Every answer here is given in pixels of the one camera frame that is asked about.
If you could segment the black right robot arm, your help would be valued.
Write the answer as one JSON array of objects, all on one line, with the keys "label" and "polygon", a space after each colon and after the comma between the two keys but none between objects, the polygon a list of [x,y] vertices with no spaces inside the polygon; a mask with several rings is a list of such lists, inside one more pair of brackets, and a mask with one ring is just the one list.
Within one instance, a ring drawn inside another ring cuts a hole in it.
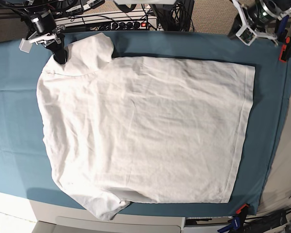
[{"label": "black right robot arm", "polygon": [[28,35],[21,39],[19,49],[29,53],[32,45],[42,45],[53,53],[54,60],[63,65],[67,62],[68,53],[65,50],[62,31],[64,25],[57,25],[51,12],[55,1],[27,0],[22,5],[14,5],[0,0],[0,6],[12,10],[28,25]]}]

